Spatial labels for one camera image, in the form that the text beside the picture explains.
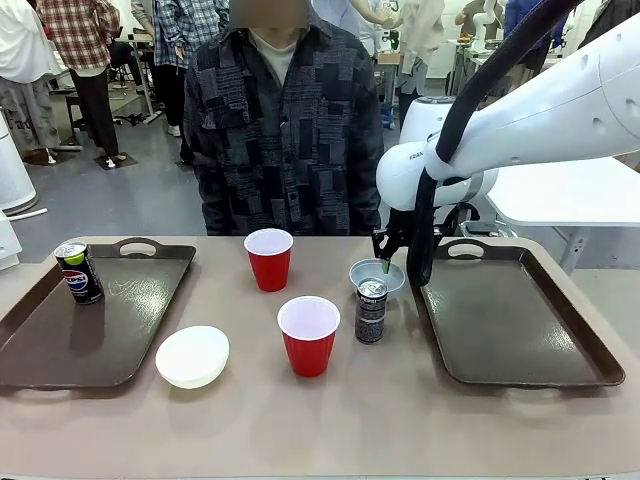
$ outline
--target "sneaker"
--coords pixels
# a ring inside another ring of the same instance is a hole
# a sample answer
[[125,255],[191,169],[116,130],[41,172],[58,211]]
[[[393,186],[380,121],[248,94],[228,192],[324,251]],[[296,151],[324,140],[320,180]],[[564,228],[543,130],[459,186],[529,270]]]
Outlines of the sneaker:
[[180,135],[180,127],[178,125],[169,125],[168,132],[169,132],[169,135],[176,138],[180,138],[182,136]]

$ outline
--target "plaid shirt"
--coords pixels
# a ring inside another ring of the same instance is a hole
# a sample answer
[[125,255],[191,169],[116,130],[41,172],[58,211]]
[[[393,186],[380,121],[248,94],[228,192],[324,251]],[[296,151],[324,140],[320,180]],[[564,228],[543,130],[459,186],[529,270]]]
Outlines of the plaid shirt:
[[[229,24],[229,0],[155,0],[156,65],[187,68],[200,46]],[[184,47],[180,60],[175,47]]]
[[109,65],[107,37],[120,30],[118,9],[109,0],[40,0],[38,12],[67,67]]

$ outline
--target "checkered shirt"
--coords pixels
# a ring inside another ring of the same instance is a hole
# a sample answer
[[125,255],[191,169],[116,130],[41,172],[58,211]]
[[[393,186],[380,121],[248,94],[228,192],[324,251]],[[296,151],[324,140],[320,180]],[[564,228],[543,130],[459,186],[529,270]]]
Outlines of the checkered shirt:
[[[187,68],[202,45],[229,24],[229,0],[155,0],[156,65]],[[175,47],[185,49],[180,60]]]
[[40,0],[38,12],[67,67],[109,64],[107,37],[117,37],[120,29],[120,14],[109,0]]
[[185,138],[209,235],[367,235],[380,225],[373,64],[357,38],[312,9],[308,22],[282,87],[246,30],[193,59]]

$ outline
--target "black patterned shirt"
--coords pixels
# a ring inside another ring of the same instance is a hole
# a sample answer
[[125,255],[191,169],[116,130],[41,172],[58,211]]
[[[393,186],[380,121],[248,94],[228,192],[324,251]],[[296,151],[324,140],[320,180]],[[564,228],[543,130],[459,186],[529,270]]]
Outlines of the black patterned shirt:
[[379,227],[373,65],[358,39],[312,9],[282,86],[246,30],[228,30],[197,52],[185,138],[209,235],[268,227],[366,235]]

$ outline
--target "black cable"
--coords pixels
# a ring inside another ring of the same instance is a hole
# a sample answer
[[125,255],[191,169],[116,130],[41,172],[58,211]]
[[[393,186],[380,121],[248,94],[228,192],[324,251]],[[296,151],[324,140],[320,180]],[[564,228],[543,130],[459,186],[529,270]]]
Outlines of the black cable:
[[[580,3],[582,0],[542,0],[471,77],[451,107],[440,132],[436,153],[442,161],[451,161],[471,115],[491,89]],[[409,280],[418,286],[429,283],[437,248],[433,231],[436,187],[437,182],[423,170],[416,195],[414,236],[407,256]]]

